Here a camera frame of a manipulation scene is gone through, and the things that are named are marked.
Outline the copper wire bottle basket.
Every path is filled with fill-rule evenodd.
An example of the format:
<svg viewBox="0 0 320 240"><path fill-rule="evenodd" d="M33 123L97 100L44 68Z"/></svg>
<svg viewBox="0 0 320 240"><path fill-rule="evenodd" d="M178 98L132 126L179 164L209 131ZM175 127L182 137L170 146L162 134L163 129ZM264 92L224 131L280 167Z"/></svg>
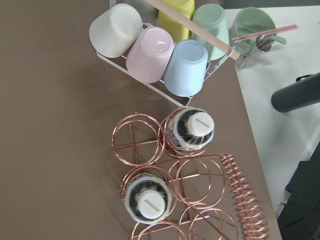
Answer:
<svg viewBox="0 0 320 240"><path fill-rule="evenodd" d="M147 114L130 114L112 133L116 157L130 166L120 186L123 204L129 181L140 173L162 179L172 195L168 215L155 224L132 219L135 224L129 238L268 240L264 210L235 157L206 154L212 141L200 150L173 149L165 138L167 117L158 121Z"/></svg>

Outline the tea bottle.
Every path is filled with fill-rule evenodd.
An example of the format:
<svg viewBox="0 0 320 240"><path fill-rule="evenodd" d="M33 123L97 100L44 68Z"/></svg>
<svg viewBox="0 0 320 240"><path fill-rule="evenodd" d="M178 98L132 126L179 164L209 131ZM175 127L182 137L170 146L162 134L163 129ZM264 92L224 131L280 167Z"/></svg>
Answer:
<svg viewBox="0 0 320 240"><path fill-rule="evenodd" d="M139 173L129 180L124 206L135 222L153 225L170 211L172 194L165 182L150 173Z"/></svg>
<svg viewBox="0 0 320 240"><path fill-rule="evenodd" d="M178 151L197 151L208 145L213 137L215 122L204 109L182 107L164 121L165 139Z"/></svg>

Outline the blue plastic cup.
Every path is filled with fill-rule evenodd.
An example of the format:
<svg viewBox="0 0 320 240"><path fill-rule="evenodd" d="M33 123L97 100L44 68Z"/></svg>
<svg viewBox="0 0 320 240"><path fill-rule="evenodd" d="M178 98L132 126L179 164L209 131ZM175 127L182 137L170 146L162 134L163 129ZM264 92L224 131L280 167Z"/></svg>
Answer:
<svg viewBox="0 0 320 240"><path fill-rule="evenodd" d="M208 51L198 41L178 42L163 77L165 87L179 97L190 97L203 87L207 69Z"/></svg>

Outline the pink plastic cup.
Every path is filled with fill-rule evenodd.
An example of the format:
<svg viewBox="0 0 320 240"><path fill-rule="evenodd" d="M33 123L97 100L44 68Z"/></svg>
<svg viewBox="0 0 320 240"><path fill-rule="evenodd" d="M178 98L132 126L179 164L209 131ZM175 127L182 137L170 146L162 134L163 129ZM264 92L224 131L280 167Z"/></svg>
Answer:
<svg viewBox="0 0 320 240"><path fill-rule="evenodd" d="M144 29L126 57L126 68L136 80L151 84L159 81L174 49L171 35L160 27Z"/></svg>

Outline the yellow plastic cup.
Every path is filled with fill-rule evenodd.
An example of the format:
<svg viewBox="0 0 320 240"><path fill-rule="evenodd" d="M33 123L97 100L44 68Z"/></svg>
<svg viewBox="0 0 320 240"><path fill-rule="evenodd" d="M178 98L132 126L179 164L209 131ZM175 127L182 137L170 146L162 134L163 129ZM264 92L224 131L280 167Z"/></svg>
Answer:
<svg viewBox="0 0 320 240"><path fill-rule="evenodd" d="M163 0L163 2L191 20L195 11L194 0ZM158 12L158 23L157 26L166 30L172 37L175 43L183 40L187 40L191 32L189 29L178 23L176 20L163 13Z"/></svg>

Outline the white plastic cup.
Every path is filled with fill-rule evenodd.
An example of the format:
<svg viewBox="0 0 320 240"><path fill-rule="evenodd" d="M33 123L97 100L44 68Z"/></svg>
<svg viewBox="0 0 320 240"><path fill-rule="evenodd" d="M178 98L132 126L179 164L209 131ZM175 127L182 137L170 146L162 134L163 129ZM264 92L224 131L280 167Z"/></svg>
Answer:
<svg viewBox="0 0 320 240"><path fill-rule="evenodd" d="M119 3L97 17L89 27L94 49L108 58L117 58L135 42L143 29L138 11Z"/></svg>

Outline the green plastic cup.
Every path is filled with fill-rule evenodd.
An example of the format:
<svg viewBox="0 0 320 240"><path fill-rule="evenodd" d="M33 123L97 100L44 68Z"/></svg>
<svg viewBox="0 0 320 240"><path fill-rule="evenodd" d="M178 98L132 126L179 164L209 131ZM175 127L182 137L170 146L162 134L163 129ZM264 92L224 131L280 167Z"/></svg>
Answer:
<svg viewBox="0 0 320 240"><path fill-rule="evenodd" d="M200 6L194 12L192 21L225 44L230 44L226 12L220 5L208 3ZM193 32L191 33L191 38L207 49L209 61L217 60L224 55L217 47L214 47Z"/></svg>

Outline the steel jigger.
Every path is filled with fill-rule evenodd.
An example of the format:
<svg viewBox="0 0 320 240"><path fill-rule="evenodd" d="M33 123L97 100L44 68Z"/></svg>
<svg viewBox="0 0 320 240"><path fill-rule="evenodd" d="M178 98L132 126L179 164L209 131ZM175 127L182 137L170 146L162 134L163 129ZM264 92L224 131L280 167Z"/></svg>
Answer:
<svg viewBox="0 0 320 240"><path fill-rule="evenodd" d="M266 53L272 48L272 41L266 35L259 35L247 53L242 54L235 62L237 68L244 68L249 60L259 54Z"/></svg>

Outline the green cloth with straws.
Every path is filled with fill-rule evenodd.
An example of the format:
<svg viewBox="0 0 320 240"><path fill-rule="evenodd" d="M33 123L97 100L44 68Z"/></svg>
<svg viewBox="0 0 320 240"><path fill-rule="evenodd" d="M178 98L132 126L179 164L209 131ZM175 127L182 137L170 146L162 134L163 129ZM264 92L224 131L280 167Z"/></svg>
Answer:
<svg viewBox="0 0 320 240"><path fill-rule="evenodd" d="M274 21L266 12L255 7L247 7L237 13L229 37L232 39L275 28Z"/></svg>

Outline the black thermos flask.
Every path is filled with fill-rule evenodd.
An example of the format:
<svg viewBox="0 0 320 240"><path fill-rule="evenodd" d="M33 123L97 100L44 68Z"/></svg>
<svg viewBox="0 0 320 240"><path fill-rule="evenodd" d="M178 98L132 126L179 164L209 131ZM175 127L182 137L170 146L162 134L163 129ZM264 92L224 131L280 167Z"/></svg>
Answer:
<svg viewBox="0 0 320 240"><path fill-rule="evenodd" d="M274 92L271 104L275 110L287 113L320 102L320 73L303 75L296 82Z"/></svg>

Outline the black electronics chassis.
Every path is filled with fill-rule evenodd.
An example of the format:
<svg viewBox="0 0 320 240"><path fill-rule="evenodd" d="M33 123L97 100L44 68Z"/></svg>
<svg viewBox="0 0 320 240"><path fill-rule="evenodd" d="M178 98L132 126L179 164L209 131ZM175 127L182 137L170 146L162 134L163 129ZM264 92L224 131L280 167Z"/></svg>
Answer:
<svg viewBox="0 0 320 240"><path fill-rule="evenodd" d="M320 238L320 146L308 161L300 161L285 187L290 193L277 223L283 240Z"/></svg>

